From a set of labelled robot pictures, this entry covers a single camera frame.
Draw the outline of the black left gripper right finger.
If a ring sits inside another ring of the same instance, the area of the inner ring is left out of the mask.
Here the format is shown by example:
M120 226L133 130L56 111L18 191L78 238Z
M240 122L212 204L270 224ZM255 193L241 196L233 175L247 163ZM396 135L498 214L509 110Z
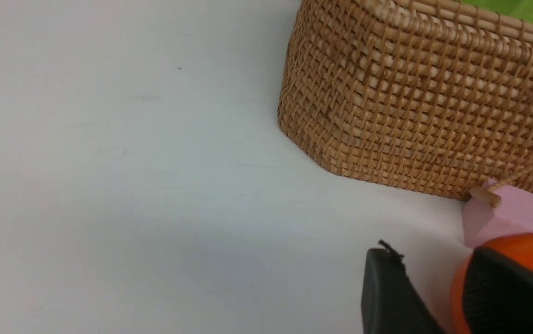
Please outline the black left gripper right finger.
M533 334L533 271L495 250L475 249L462 311L472 334Z

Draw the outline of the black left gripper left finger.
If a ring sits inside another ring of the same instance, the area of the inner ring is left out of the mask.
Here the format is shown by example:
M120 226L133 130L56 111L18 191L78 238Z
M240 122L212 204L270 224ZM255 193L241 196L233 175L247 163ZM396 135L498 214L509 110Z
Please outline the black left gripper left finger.
M444 334L406 272L404 256L389 243L367 251L362 284L364 334Z

